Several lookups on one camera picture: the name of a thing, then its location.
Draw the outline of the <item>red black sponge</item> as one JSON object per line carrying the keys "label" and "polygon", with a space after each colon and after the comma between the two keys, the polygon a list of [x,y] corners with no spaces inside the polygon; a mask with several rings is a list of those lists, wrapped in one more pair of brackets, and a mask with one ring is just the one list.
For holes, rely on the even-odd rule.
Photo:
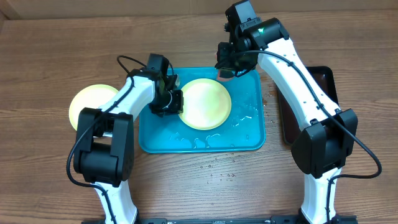
{"label": "red black sponge", "polygon": [[234,73],[229,70],[218,70],[217,80],[220,82],[228,82],[234,78]]}

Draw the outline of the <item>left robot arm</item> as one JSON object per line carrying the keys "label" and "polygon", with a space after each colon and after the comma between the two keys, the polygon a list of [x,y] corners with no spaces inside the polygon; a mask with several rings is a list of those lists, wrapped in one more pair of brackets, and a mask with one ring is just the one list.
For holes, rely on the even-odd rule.
{"label": "left robot arm", "polygon": [[179,77],[163,55],[150,54],[140,69],[127,71],[120,91],[98,109],[83,108],[76,141],[67,159],[69,180],[95,189],[105,212],[104,223],[140,223],[129,190],[134,163],[134,121],[148,107],[163,117],[183,111]]}

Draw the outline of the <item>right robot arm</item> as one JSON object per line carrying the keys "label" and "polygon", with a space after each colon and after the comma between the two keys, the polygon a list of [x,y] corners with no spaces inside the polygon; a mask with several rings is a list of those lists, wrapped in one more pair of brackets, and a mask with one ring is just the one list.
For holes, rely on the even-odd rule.
{"label": "right robot arm", "polygon": [[280,20],[262,21],[249,1],[234,3],[225,12],[229,41],[218,45],[216,69],[224,79],[241,77],[260,66],[289,104],[299,136],[292,157],[304,174],[304,200],[297,223],[357,223],[355,216],[337,215],[336,178],[352,153],[358,119],[341,111],[320,88],[297,55]]}

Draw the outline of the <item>yellow-green plate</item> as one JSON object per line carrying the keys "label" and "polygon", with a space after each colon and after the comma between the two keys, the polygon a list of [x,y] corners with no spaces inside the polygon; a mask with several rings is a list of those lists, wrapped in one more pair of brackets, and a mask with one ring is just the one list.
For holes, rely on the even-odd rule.
{"label": "yellow-green plate", "polygon": [[232,102],[228,90],[216,80],[199,78],[182,87],[183,113],[180,119],[200,131],[215,129],[230,115]]}
{"label": "yellow-green plate", "polygon": [[74,130],[76,131],[78,128],[78,117],[83,108],[97,109],[106,104],[117,93],[116,88],[104,84],[91,85],[78,92],[72,99],[68,111],[69,120]]}

